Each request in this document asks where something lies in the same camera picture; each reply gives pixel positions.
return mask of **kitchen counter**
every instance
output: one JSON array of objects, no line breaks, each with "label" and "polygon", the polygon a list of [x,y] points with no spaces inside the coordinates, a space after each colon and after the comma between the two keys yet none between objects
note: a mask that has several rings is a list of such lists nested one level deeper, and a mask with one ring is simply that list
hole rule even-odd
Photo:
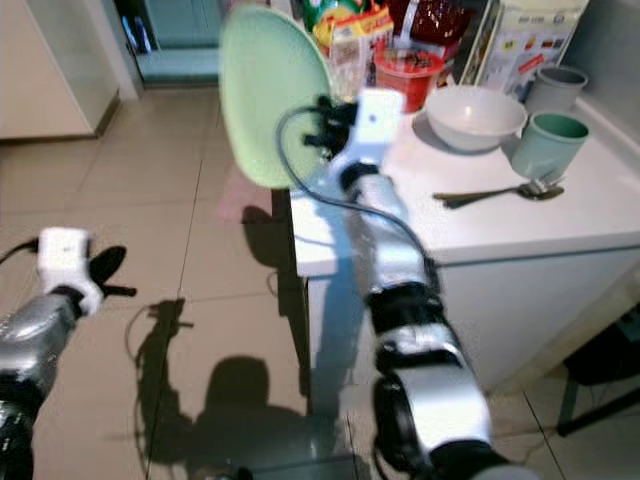
[{"label": "kitchen counter", "polygon": [[[615,139],[604,134],[612,127],[603,119],[586,121],[592,135],[566,172],[566,192],[547,202],[509,194],[444,209],[432,193],[499,189],[523,178],[502,149],[456,154],[424,114],[405,118],[383,170],[407,204],[412,227],[442,265],[639,246],[640,153],[612,148]],[[294,194],[292,213],[298,274],[334,273],[336,261],[351,255],[343,212]]]},{"label": "kitchen counter", "polygon": [[[385,159],[410,224],[442,266],[449,320],[487,391],[535,378],[640,301],[640,149],[579,107],[592,135],[566,192],[547,202],[507,194],[444,209],[432,193],[521,183],[505,154],[517,139],[460,155],[424,114],[404,119]],[[314,411],[355,408],[369,401],[374,339],[343,212],[299,192],[291,203],[298,274],[309,282]]]}]

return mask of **doorway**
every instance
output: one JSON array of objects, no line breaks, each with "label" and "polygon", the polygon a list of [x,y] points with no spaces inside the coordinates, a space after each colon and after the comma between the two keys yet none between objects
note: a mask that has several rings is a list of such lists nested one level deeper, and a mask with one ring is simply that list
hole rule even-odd
[{"label": "doorway", "polygon": [[219,0],[113,0],[146,85],[216,83]]}]

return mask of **cardboard box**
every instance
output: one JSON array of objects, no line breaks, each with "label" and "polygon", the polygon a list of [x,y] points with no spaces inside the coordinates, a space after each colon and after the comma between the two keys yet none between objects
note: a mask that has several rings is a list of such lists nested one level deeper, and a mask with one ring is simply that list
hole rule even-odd
[{"label": "cardboard box", "polygon": [[541,65],[564,57],[589,0],[489,0],[461,84],[524,100]]}]

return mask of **spoon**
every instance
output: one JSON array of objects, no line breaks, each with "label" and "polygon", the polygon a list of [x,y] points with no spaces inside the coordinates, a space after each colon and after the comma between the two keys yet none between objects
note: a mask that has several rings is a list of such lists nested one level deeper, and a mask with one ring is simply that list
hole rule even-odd
[{"label": "spoon", "polygon": [[503,188],[501,190],[471,193],[434,193],[433,198],[436,200],[442,200],[444,202],[444,206],[452,210],[464,207],[465,205],[477,202],[478,200],[496,197],[503,193],[516,193],[527,200],[551,200],[552,198],[564,193],[564,188],[558,185],[562,180],[562,178],[559,178],[551,183],[547,183],[543,177],[541,179],[534,179],[528,183],[523,183],[510,188]]}]

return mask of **kitchen items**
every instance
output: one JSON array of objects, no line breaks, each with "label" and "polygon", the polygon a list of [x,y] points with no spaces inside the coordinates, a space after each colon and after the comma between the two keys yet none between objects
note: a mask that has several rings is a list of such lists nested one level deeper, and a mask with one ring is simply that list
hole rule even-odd
[{"label": "kitchen items", "polygon": [[587,75],[575,68],[541,67],[524,106],[530,115],[542,110],[566,112],[588,81]]},{"label": "kitchen items", "polygon": [[369,12],[334,22],[325,54],[335,96],[352,100],[362,87],[375,85],[373,53],[391,43],[392,31],[389,9],[375,4]]},{"label": "kitchen items", "polygon": [[464,152],[495,148],[527,121],[520,103],[482,87],[441,88],[429,96],[425,110],[436,135]]},{"label": "kitchen items", "polygon": [[302,18],[308,32],[327,17],[345,18],[349,14],[364,12],[364,0],[302,0]]},{"label": "kitchen items", "polygon": [[404,48],[410,40],[451,45],[460,40],[473,15],[458,0],[391,0],[389,11],[393,34]]},{"label": "kitchen items", "polygon": [[405,113],[417,112],[444,68],[439,57],[419,50],[385,48],[374,55],[376,86],[405,94]]},{"label": "kitchen items", "polygon": [[557,65],[588,0],[489,0],[461,84],[523,101],[541,65]]},{"label": "kitchen items", "polygon": [[313,26],[311,30],[313,38],[316,39],[316,44],[324,55],[329,56],[333,29],[336,26],[336,22],[353,15],[355,14],[351,10],[345,7],[337,7],[331,11],[331,14],[323,16],[320,21]]},{"label": "kitchen items", "polygon": [[511,167],[530,179],[560,178],[588,136],[589,128],[573,117],[535,113],[511,157]]},{"label": "kitchen items", "polygon": [[534,179],[528,183],[515,187],[503,188],[500,190],[490,190],[484,192],[471,193],[434,193],[433,198],[442,200],[445,208],[455,210],[470,203],[484,200],[486,198],[497,197],[505,193],[517,193],[528,200],[551,200],[564,193],[564,188],[558,185],[561,179],[556,179],[547,183],[545,179]]}]

